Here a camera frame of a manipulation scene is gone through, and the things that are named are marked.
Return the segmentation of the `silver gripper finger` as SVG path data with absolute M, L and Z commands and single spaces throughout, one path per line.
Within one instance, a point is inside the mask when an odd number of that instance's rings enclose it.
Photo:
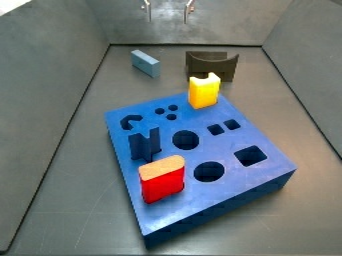
M 151 22 L 151 2 L 150 0 L 142 0 L 143 1 L 143 4 L 142 4 L 142 8 L 146 12 L 146 15 L 147 15 L 147 21 Z
M 189 0 L 185 6 L 185 15 L 184 15 L 184 21 L 185 24 L 188 24 L 189 21 L 189 15 L 194 12 L 194 4 L 196 4 L 196 0 Z

